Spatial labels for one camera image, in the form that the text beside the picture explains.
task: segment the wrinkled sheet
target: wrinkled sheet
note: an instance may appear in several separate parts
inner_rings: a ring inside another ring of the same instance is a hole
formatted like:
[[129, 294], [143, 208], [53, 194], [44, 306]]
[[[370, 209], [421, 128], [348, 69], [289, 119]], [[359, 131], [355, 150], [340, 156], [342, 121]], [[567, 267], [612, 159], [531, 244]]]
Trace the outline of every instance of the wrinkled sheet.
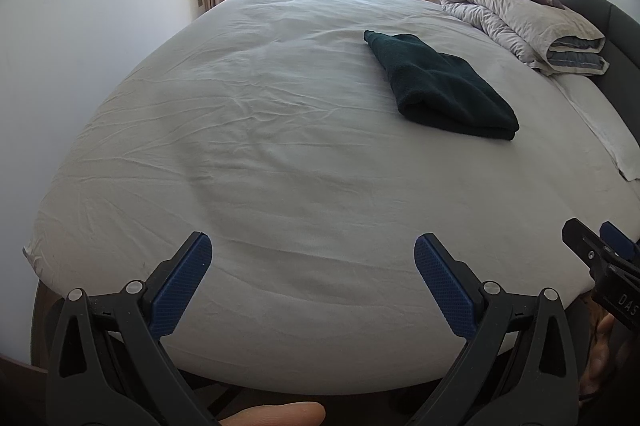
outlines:
[[[468, 60], [513, 107], [516, 138], [405, 120], [366, 29]], [[212, 266], [163, 340], [177, 366], [359, 393], [441, 377], [463, 345], [417, 273], [417, 236], [568, 305], [591, 287], [561, 241], [573, 217], [640, 236], [640, 199], [580, 116], [482, 32], [421, 0], [228, 0], [98, 108], [25, 254], [59, 294], [109, 293], [203, 231]]]

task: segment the gray upholstered headboard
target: gray upholstered headboard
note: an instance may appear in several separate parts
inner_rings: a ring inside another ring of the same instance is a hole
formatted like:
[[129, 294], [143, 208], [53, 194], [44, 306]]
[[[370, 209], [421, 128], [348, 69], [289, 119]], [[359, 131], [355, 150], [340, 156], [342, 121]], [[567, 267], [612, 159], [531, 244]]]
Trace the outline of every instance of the gray upholstered headboard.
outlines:
[[602, 56], [611, 66], [591, 77], [640, 143], [640, 24], [606, 0], [560, 0], [607, 37]]

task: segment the blue clamp pad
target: blue clamp pad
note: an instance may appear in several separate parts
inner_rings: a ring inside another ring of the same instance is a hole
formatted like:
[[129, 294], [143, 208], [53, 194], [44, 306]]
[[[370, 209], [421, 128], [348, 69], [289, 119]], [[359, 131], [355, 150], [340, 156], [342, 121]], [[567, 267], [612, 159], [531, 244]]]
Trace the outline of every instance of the blue clamp pad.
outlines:
[[174, 332], [211, 259], [211, 241], [206, 234], [200, 234], [151, 301], [148, 328], [155, 340]]
[[471, 340], [478, 330], [476, 305], [447, 265], [447, 261], [454, 262], [453, 258], [433, 234], [423, 234], [418, 238], [414, 258], [415, 266], [452, 332]]
[[600, 227], [600, 238], [613, 249], [620, 258], [633, 261], [640, 252], [639, 247], [610, 221], [606, 221]]

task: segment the folded duvet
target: folded duvet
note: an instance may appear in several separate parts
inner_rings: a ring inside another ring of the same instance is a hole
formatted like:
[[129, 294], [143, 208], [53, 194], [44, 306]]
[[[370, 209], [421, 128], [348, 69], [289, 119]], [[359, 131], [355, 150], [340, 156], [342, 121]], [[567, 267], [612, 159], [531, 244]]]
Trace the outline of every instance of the folded duvet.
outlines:
[[519, 60], [546, 75], [602, 75], [609, 63], [594, 25], [571, 9], [529, 0], [440, 0], [445, 12], [485, 32]]

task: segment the dark green towel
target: dark green towel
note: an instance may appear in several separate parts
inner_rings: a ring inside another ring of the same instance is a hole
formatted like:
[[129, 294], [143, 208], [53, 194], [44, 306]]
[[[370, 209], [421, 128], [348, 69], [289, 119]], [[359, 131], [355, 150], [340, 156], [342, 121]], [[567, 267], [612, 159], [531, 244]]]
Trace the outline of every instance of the dark green towel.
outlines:
[[367, 30], [364, 39], [407, 119], [466, 135], [514, 138], [520, 126], [513, 109], [461, 57], [439, 54], [411, 34]]

